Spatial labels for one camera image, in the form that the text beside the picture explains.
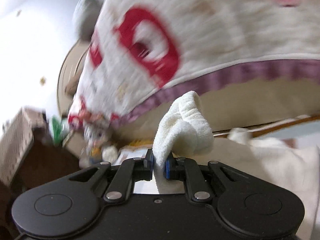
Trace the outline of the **checkered pink grey rug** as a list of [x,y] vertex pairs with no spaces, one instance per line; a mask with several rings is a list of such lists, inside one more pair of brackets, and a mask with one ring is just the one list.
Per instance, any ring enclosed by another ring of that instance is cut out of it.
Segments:
[[[245,127],[253,138],[275,137],[284,140],[287,145],[297,147],[295,137],[319,132],[319,115],[301,115],[273,123]],[[120,154],[127,156],[130,152],[152,147],[153,140],[140,139],[124,144]]]

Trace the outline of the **white fleece hooded jacket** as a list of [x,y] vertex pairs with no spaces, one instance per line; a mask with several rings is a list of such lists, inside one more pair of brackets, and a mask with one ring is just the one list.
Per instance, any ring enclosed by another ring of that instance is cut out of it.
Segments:
[[181,193],[180,182],[164,178],[169,153],[206,165],[217,160],[237,170],[296,194],[304,204],[305,216],[297,235],[310,239],[319,201],[319,148],[293,149],[276,138],[252,139],[242,128],[228,138],[215,139],[202,116],[201,100],[194,91],[176,99],[159,123],[153,142],[155,181],[159,193]]

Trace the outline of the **dark wooden dresser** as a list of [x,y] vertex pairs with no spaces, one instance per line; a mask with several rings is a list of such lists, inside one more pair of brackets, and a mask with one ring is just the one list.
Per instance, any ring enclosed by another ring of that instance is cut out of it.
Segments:
[[33,136],[33,144],[12,185],[1,184],[1,239],[15,239],[19,235],[11,207],[20,194],[79,170],[77,157],[62,146],[54,146],[45,129],[33,129]]

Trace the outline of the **quilted strawberry bedspread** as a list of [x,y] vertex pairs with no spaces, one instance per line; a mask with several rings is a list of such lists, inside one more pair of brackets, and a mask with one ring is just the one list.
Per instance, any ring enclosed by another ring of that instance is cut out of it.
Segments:
[[89,42],[68,122],[120,128],[193,90],[319,79],[319,0],[80,0]]

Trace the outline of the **cream bedside cabinet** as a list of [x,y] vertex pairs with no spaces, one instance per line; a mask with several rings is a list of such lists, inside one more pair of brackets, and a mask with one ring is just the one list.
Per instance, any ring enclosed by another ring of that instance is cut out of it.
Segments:
[[83,133],[75,131],[71,131],[62,142],[62,148],[77,159],[80,159],[86,145]]

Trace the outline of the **green white plastic bag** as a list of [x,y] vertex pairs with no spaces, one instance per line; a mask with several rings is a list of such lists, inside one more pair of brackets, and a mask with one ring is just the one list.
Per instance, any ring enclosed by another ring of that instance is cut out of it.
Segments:
[[66,118],[53,116],[49,120],[49,133],[55,146],[62,144],[63,140],[69,134],[69,124]]

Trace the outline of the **grey plush bunny toy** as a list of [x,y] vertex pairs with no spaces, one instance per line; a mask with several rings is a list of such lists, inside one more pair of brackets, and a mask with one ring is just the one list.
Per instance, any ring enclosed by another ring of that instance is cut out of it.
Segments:
[[79,167],[87,168],[100,162],[113,164],[119,156],[118,149],[112,141],[112,129],[101,114],[92,114],[82,110],[79,114],[83,121],[84,141],[86,146],[79,157]]

